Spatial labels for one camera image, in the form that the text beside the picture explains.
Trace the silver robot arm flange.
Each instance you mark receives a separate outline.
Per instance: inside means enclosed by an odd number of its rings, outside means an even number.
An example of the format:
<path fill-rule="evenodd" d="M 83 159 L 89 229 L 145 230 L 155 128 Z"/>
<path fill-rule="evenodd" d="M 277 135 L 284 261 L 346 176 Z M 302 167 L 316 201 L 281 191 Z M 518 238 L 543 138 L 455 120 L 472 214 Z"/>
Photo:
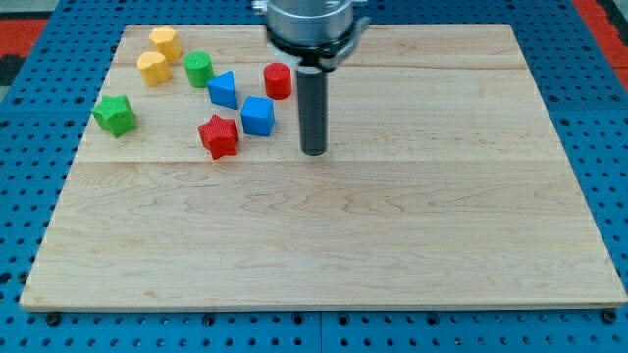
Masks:
<path fill-rule="evenodd" d="M 332 72 L 357 49 L 371 19 L 354 17 L 354 0 L 255 0 L 278 60 L 306 72 Z"/>

